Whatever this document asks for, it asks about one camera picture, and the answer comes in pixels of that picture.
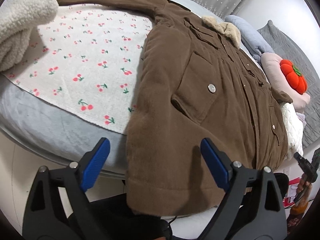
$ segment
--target brown jacket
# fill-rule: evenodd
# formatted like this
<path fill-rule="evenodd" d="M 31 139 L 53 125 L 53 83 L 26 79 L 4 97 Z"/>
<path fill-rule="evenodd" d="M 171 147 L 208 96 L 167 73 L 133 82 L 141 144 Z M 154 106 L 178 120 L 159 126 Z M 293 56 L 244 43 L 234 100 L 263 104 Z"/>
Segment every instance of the brown jacket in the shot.
<path fill-rule="evenodd" d="M 205 137 L 246 167 L 281 164 L 287 135 L 277 100 L 291 98 L 274 91 L 243 51 L 198 16 L 167 0 L 57 1 L 136 10 L 155 21 L 128 125 L 127 202 L 133 210 L 183 215 L 220 203 L 224 192 L 199 150 Z"/>

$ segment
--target power outlet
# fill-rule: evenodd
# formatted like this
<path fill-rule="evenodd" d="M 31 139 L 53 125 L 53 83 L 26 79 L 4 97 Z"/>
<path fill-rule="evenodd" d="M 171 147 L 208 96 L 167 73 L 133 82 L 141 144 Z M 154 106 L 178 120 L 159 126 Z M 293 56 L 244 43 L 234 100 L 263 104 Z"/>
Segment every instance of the power outlet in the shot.
<path fill-rule="evenodd" d="M 289 176 L 290 168 L 289 168 L 289 167 L 288 167 L 288 168 L 285 168 L 285 169 L 283 170 L 283 173 L 284 173 L 285 175 Z"/>

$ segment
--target orange pumpkin plush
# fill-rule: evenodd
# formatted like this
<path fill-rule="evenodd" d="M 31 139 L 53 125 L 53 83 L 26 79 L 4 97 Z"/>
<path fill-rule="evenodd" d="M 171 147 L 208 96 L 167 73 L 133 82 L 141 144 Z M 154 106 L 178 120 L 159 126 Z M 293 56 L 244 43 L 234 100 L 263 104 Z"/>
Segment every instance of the orange pumpkin plush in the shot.
<path fill-rule="evenodd" d="M 301 95 L 307 91 L 308 85 L 304 79 L 304 76 L 290 60 L 281 60 L 280 68 L 290 87 L 292 87 Z"/>

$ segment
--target pink pillow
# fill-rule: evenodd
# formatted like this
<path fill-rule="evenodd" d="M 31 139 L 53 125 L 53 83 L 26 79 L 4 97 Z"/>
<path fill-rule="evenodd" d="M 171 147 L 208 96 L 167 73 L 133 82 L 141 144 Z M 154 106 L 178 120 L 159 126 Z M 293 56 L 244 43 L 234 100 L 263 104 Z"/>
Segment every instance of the pink pillow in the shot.
<path fill-rule="evenodd" d="M 300 95 L 296 90 L 293 90 L 290 87 L 280 69 L 281 60 L 282 58 L 275 53 L 263 53 L 261 55 L 263 71 L 269 79 L 270 85 L 277 91 L 287 93 L 293 100 L 292 104 L 294 109 L 297 112 L 303 113 L 305 106 L 310 103 L 310 96 L 307 93 Z"/>

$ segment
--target white fleece blanket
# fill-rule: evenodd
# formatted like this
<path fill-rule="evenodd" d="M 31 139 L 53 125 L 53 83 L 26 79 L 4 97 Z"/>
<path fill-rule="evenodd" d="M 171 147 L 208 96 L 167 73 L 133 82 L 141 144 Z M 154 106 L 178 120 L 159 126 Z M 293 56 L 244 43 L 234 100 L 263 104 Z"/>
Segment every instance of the white fleece blanket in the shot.
<path fill-rule="evenodd" d="M 34 27 L 52 21 L 57 0 L 5 0 L 0 6 L 0 71 L 19 63 Z"/>
<path fill-rule="evenodd" d="M 288 153 L 287 158 L 292 159 L 295 152 L 303 156 L 302 136 L 303 123 L 299 120 L 293 104 L 280 104 L 283 122 L 288 135 Z"/>

